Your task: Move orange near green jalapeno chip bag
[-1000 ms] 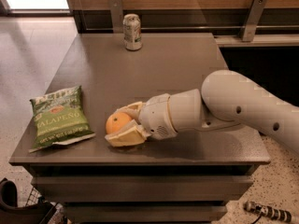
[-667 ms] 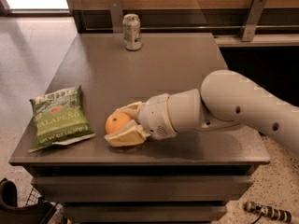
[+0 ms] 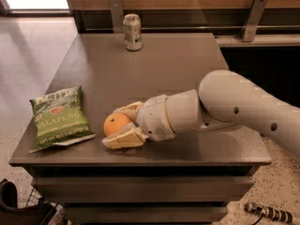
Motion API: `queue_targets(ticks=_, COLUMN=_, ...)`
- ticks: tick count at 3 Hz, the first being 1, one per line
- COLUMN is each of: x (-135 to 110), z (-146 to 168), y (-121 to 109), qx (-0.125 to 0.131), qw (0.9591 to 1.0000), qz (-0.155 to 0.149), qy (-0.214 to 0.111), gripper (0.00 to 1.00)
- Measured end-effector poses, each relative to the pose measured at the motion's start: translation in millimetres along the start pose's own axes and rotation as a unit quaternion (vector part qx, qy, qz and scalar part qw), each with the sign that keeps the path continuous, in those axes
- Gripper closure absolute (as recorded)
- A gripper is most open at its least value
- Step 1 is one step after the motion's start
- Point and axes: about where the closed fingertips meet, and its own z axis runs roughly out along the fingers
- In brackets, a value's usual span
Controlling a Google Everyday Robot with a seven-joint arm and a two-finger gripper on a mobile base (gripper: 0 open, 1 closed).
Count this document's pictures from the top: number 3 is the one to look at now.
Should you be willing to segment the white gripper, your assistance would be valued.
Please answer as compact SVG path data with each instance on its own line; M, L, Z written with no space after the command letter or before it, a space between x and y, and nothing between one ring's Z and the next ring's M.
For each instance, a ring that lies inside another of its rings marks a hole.
M121 149L142 146L148 138L155 142L173 139L175 133L166 113L167 98L166 95L151 97L144 103L137 101L115 109L113 113L122 113L139 126L130 122L102 143L110 149Z

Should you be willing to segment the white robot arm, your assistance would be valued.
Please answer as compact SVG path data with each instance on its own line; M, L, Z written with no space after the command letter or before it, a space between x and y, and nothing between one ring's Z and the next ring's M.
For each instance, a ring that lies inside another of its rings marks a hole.
M229 71L206 74L198 89L151 97L118 108L103 127L103 144L111 149L161 142L188 130L218 131L242 125L252 128L300 156L300 108L268 94L247 78Z

